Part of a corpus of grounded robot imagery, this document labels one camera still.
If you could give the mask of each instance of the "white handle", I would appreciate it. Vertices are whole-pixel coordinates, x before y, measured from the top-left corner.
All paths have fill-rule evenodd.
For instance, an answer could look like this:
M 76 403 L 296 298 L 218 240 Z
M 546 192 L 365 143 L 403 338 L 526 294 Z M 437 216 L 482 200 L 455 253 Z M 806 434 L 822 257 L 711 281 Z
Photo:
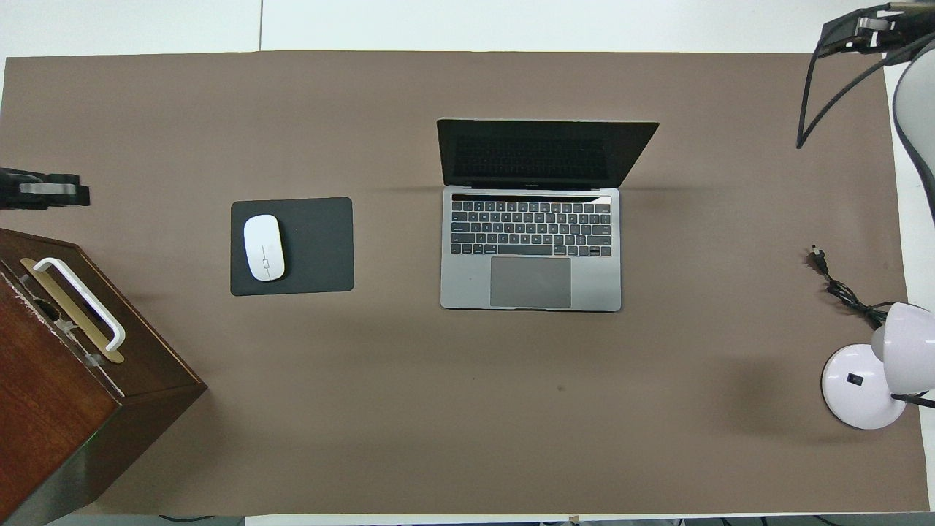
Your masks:
M 103 303 L 101 303 L 97 296 L 95 296 L 94 293 L 91 292 L 91 290 L 81 282 L 81 279 L 75 275 L 75 272 L 68 268 L 68 265 L 66 265 L 65 262 L 61 259 L 55 257 L 44 257 L 39 260 L 38 263 L 36 263 L 36 265 L 33 267 L 33 270 L 44 272 L 49 267 L 49 265 L 52 265 L 62 273 L 71 286 L 75 287 L 75 290 L 81 294 L 81 297 L 88 302 L 88 305 L 91 305 L 91 308 L 97 312 L 97 315 L 101 316 L 101 319 L 104 320 L 104 323 L 108 324 L 108 327 L 114 331 L 114 337 L 111 338 L 110 343 L 107 344 L 107 350 L 117 350 L 117 347 L 123 343 L 123 338 L 126 337 L 126 332 L 123 331 L 123 325 L 117 321 L 117 318 L 115 318 L 114 315 L 110 313 L 108 308 L 105 307 Z

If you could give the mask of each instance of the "trackpad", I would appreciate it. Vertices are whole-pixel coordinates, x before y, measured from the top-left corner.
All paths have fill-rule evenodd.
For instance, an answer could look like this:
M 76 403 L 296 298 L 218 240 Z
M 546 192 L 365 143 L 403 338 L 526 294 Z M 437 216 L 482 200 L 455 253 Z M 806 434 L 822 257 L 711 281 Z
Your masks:
M 571 259 L 492 257 L 490 304 L 532 309 L 571 307 Z

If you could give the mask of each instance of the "white lamp base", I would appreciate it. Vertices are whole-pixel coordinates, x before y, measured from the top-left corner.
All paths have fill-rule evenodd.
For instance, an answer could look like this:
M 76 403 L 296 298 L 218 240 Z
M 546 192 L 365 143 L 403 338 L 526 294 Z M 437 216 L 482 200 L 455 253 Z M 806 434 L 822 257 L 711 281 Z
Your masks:
M 906 402 L 890 398 L 883 362 L 863 343 L 831 356 L 822 372 L 821 390 L 831 413 L 861 430 L 884 428 L 906 408 Z

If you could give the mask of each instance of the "open silver laptop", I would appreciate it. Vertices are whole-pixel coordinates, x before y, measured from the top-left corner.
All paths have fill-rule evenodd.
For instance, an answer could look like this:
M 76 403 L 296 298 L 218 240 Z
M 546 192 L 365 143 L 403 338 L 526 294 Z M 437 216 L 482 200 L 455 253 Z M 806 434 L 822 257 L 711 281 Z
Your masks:
M 439 119 L 441 305 L 619 311 L 617 187 L 658 126 Z

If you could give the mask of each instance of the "lamp shade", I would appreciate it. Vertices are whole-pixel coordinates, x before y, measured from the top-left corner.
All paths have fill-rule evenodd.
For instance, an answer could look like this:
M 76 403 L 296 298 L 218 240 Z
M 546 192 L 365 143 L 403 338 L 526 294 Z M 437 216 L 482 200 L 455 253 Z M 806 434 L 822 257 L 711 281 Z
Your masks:
M 935 387 L 935 314 L 896 303 L 886 323 L 870 340 L 884 364 L 886 383 L 895 394 L 915 394 Z

